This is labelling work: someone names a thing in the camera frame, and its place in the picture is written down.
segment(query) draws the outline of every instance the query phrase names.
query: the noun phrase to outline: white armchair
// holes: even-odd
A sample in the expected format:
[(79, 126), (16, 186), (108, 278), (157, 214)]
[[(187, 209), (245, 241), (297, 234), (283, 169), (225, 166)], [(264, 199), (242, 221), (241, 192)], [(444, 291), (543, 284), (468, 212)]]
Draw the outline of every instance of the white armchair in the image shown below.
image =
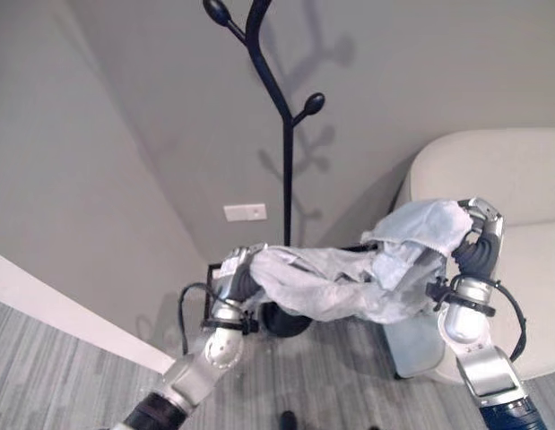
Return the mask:
[[(506, 233), (496, 278), (527, 318), (528, 342), (515, 362), (523, 379), (555, 372), (555, 129), (507, 129), (454, 133), (429, 144), (412, 164), (397, 206), (432, 198), (479, 196), (504, 216)], [(456, 273), (447, 267), (447, 277)], [(490, 303), (495, 343), (508, 354), (520, 330), (512, 306), (499, 293)], [(453, 353), (436, 332), (433, 317), (385, 326), (396, 372), (461, 382)]]

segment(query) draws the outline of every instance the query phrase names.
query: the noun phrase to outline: white cloth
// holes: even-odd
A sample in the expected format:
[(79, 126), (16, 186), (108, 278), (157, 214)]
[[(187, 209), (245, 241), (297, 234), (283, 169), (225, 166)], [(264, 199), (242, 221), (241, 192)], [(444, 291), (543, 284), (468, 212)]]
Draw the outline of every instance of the white cloth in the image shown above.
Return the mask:
[(447, 257), (471, 226), (454, 201), (410, 202), (362, 234), (361, 243), (378, 244), (366, 253), (271, 246), (251, 263), (264, 289), (254, 301), (319, 321), (356, 315), (396, 323), (430, 303), (427, 283), (444, 275)]

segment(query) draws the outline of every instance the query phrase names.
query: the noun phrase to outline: chair cushion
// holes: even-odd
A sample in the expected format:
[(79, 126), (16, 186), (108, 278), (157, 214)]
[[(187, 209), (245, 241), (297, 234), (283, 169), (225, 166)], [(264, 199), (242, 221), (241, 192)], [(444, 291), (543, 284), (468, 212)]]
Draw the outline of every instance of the chair cushion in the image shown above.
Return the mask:
[[(447, 276), (453, 272), (447, 267)], [(523, 379), (555, 372), (555, 222), (508, 227), (504, 236), (496, 278), (515, 297), (527, 320), (527, 345), (515, 362)], [(489, 319), (492, 340), (510, 355), (520, 329), (511, 304), (498, 291), (491, 305), (497, 314)], [(461, 382), (455, 356), (447, 348), (434, 369), (437, 379)]]
[(507, 225), (555, 221), (555, 128), (454, 133), (413, 162), (399, 202), (478, 195)]

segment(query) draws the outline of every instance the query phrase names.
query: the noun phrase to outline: black coat rack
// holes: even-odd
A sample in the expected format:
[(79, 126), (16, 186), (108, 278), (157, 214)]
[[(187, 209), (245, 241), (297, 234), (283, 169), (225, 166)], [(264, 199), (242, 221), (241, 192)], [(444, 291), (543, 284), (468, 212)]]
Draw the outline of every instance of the black coat rack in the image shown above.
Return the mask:
[(283, 124), (283, 244), (291, 245), (291, 197), (293, 188), (293, 130), (307, 116), (316, 114), (325, 104), (325, 96), (316, 92), (311, 94), (303, 110), (296, 116), (291, 114), (287, 100), (273, 77), (259, 45), (259, 30), (272, 0), (254, 0), (249, 9), (245, 33), (231, 19), (230, 12), (219, 0), (204, 0), (207, 14), (231, 33), (247, 48), (253, 66), (261, 78), (271, 100), (279, 111)]

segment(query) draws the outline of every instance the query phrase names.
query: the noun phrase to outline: gray wall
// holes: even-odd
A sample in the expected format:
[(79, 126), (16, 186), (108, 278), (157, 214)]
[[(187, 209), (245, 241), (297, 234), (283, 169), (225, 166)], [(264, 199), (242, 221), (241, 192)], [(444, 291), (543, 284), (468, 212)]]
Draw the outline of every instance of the gray wall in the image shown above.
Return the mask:
[[(282, 237), (280, 121), (199, 0), (70, 0), (112, 96), (202, 255)], [(248, 0), (228, 1), (244, 23)], [(299, 111), (294, 241), (343, 245), (386, 213), (413, 155), (459, 130), (555, 125), (555, 0), (275, 1), (263, 45)], [(224, 221), (266, 202), (269, 220)]]
[(73, 25), (65, 4), (0, 1), (0, 254), (172, 352), (205, 261)]

